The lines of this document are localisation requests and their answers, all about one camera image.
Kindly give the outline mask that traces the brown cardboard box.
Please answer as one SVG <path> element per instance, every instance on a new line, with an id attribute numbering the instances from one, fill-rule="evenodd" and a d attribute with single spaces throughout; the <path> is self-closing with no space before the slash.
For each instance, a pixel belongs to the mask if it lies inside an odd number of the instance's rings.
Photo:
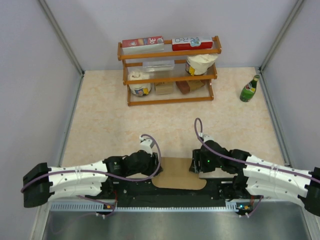
<path id="1" fill-rule="evenodd" d="M 189 171 L 191 158 L 163 157 L 163 171 L 152 178 L 152 184 L 162 189 L 201 190 L 207 181 L 200 179 L 197 173 Z"/>

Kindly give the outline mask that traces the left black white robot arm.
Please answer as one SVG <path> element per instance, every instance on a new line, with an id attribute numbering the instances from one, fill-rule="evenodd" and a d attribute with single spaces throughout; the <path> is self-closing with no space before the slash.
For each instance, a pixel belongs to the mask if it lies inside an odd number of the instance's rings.
<path id="1" fill-rule="evenodd" d="M 130 181 L 135 174 L 151 179 L 162 170 L 157 153 L 144 150 L 73 167 L 49 167 L 45 162 L 39 163 L 23 177 L 23 206 L 34 208 L 55 199 L 79 195 L 100 195 L 106 199 L 113 194 L 115 180 Z"/>

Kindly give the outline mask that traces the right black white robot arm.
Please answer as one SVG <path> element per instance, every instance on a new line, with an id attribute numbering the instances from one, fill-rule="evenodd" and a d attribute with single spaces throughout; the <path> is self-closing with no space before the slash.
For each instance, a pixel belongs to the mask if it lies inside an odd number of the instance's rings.
<path id="1" fill-rule="evenodd" d="M 227 150 L 212 139 L 205 139 L 192 151 L 189 168 L 193 173 L 221 169 L 233 175 L 232 185 L 224 190 L 226 199 L 263 196 L 297 204 L 309 213 L 320 215 L 320 169 L 301 170 L 268 162 L 240 149 Z"/>

